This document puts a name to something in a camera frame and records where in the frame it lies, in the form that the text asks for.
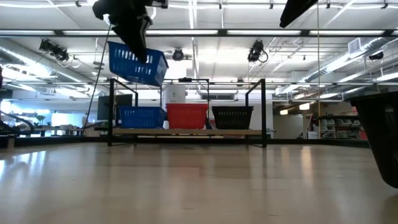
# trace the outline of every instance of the blue plastic basket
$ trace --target blue plastic basket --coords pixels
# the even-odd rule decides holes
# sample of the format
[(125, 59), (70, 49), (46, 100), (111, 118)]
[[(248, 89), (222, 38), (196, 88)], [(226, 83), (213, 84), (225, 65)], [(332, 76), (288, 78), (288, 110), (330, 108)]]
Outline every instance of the blue plastic basket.
[(163, 52), (147, 49), (147, 63), (138, 61), (137, 57), (125, 44), (108, 42), (109, 69), (129, 82), (160, 86), (169, 65)]
[(166, 112), (155, 106), (119, 106), (124, 128), (163, 128)]

